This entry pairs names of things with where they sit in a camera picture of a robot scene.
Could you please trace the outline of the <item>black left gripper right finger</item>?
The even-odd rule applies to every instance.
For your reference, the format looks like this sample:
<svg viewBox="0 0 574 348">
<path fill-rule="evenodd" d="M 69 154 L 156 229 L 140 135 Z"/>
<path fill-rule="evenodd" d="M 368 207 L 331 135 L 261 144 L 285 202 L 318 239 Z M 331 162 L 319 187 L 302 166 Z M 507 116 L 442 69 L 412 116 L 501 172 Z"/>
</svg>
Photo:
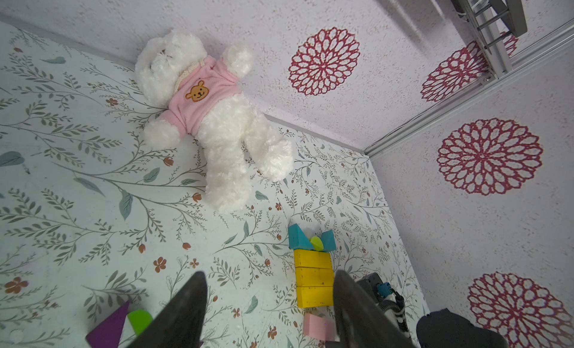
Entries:
<svg viewBox="0 0 574 348">
<path fill-rule="evenodd" d="M 334 276 L 333 303 L 341 347 L 412 347 L 360 285 L 345 271 Z"/>
</svg>

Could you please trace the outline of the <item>teal triangle block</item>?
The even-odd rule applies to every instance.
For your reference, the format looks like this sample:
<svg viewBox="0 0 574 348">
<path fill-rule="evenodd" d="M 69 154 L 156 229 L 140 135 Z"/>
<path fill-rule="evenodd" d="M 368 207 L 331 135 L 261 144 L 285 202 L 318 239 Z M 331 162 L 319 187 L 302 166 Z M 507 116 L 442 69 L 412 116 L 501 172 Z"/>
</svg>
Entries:
<svg viewBox="0 0 574 348">
<path fill-rule="evenodd" d="M 321 242 L 323 243 L 323 252 L 333 252 L 337 250 L 336 240 L 332 230 L 321 234 Z"/>
<path fill-rule="evenodd" d="M 293 224 L 288 227 L 288 246 L 292 250 L 314 250 L 309 238 L 304 234 L 298 224 Z"/>
</svg>

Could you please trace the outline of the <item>light green cylinder block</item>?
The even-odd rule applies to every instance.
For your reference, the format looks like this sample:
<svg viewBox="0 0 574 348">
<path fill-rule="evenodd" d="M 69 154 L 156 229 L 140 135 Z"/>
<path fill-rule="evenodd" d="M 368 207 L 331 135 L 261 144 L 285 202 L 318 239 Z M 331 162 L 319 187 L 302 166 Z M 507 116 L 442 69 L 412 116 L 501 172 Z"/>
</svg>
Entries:
<svg viewBox="0 0 574 348">
<path fill-rule="evenodd" d="M 323 252 L 323 251 L 324 251 L 324 244 L 323 244 L 323 242 L 322 242 L 322 240 L 321 240 L 320 237 L 317 237 L 317 236 L 312 237 L 312 238 L 309 240 L 309 242 L 310 242 L 310 244 L 311 244 L 311 246 L 312 246 L 312 249 L 313 249 L 314 251 L 317 251 L 317 252 Z"/>
</svg>

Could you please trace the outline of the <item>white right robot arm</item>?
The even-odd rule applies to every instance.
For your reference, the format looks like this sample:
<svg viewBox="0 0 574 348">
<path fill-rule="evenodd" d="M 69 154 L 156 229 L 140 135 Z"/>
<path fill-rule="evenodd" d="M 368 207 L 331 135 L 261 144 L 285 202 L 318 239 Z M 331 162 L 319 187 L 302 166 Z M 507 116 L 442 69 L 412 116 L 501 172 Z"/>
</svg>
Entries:
<svg viewBox="0 0 574 348">
<path fill-rule="evenodd" d="M 357 281 L 390 323 L 405 337 L 411 337 L 404 297 L 377 273 Z M 473 325 L 448 309 L 431 312 L 416 324 L 416 337 L 421 347 L 508 347 L 499 334 Z"/>
</svg>

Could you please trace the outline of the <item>purple triangle block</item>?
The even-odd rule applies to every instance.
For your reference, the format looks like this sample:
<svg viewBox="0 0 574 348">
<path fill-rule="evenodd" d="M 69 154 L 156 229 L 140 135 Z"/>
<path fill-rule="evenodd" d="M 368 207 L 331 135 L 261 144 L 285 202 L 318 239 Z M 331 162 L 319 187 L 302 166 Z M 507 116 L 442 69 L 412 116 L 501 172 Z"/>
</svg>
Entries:
<svg viewBox="0 0 574 348">
<path fill-rule="evenodd" d="M 85 339 L 91 348 L 119 347 L 129 305 L 130 302 L 124 303 L 86 335 Z"/>
</svg>

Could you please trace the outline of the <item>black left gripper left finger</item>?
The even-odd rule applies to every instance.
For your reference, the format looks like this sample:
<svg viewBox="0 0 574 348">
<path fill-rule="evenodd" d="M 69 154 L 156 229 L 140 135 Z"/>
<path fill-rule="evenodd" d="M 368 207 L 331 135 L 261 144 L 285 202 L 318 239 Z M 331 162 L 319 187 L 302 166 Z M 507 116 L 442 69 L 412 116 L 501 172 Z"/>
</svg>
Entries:
<svg viewBox="0 0 574 348">
<path fill-rule="evenodd" d="M 208 303 L 205 273 L 194 273 L 131 344 L 140 348 L 200 346 Z"/>
</svg>

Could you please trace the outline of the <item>light pink block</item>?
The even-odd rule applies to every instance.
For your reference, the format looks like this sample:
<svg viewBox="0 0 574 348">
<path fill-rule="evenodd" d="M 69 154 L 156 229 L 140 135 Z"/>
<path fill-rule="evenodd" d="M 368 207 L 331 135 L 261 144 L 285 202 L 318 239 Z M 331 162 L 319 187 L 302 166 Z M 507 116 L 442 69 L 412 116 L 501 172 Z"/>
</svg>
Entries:
<svg viewBox="0 0 574 348">
<path fill-rule="evenodd" d="M 303 334 L 319 341 L 335 341 L 336 323 L 307 313 L 303 317 Z"/>
</svg>

